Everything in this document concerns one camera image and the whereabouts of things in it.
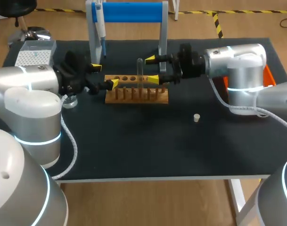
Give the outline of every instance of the small cap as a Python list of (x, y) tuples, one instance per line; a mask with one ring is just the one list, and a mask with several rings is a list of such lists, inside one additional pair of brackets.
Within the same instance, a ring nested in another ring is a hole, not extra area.
[(199, 114), (194, 114), (194, 122), (198, 122), (200, 119), (200, 115)]

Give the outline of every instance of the test tube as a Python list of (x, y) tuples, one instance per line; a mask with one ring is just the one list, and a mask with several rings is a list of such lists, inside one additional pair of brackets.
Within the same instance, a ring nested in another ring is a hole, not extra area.
[(137, 79), (138, 79), (138, 89), (143, 88), (143, 59), (137, 59)]

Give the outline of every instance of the black chair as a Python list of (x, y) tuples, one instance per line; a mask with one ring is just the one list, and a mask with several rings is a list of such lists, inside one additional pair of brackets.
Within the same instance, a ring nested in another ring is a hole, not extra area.
[(44, 28), (26, 26), (23, 16), (33, 12), (36, 6), (36, 0), (0, 0), (0, 15), (15, 18), (15, 26), (21, 28), (9, 37), (9, 46), (18, 40), (51, 40), (50, 32)]

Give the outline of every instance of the black table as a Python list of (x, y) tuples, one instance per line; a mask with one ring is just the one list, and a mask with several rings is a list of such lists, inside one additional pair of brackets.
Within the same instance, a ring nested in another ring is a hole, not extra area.
[[(269, 39), (169, 40), (168, 53), (190, 42), (202, 53), (215, 48), (260, 43), (277, 83), (287, 75)], [(136, 74), (136, 59), (157, 52), (158, 41), (107, 41), (102, 73)], [(4, 66), (13, 66), (22, 43), (15, 43)], [(57, 41), (55, 63), (68, 50), (89, 53), (87, 41)], [(144, 74), (156, 74), (156, 65), (145, 66)], [(287, 129), (272, 118), (238, 116), (216, 99), (208, 79), (183, 80), (169, 86), (168, 105), (105, 104), (105, 92), (82, 93), (78, 105), (63, 110), (63, 117), (78, 144), (79, 156), (65, 182), (74, 180), (199, 179), (265, 177), (287, 160)], [(193, 115), (200, 114), (199, 123)], [(281, 115), (287, 121), (287, 115)], [(0, 129), (7, 129), (0, 122)], [(72, 145), (62, 133), (61, 155), (48, 169), (50, 175), (63, 171), (73, 156)]]

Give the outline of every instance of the blue handle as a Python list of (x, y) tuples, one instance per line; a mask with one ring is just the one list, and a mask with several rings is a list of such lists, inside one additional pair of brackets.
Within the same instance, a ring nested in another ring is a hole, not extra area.
[[(106, 23), (161, 23), (161, 2), (104, 2)], [(92, 3), (93, 22), (97, 22), (95, 3)]]

